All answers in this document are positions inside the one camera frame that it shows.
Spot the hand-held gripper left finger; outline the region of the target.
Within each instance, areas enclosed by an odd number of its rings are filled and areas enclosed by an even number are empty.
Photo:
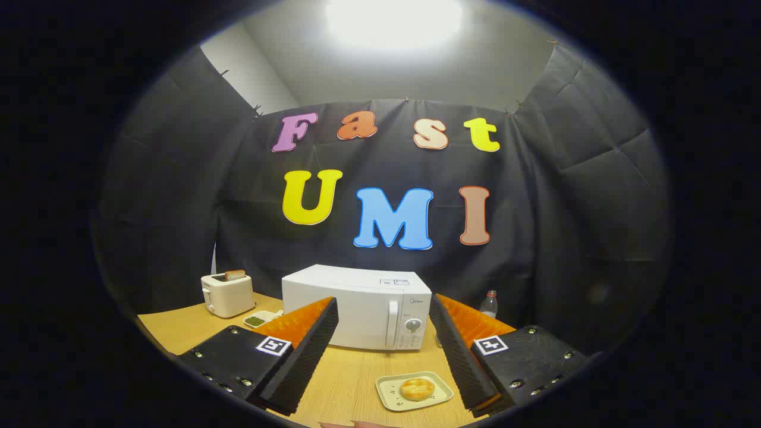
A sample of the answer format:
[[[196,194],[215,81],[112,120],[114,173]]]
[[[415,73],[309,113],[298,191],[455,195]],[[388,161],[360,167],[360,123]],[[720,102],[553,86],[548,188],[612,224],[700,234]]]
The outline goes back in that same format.
[[[338,323],[338,302],[329,296],[253,330],[225,327],[175,360],[229,395],[289,416]]]

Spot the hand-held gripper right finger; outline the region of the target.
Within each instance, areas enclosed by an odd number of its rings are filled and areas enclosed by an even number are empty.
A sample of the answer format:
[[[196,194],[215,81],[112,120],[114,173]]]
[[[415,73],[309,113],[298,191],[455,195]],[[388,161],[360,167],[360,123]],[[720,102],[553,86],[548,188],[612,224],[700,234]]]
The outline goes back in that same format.
[[[432,297],[429,317],[475,417],[537,401],[587,365],[587,355],[538,325],[514,328],[444,295]]]

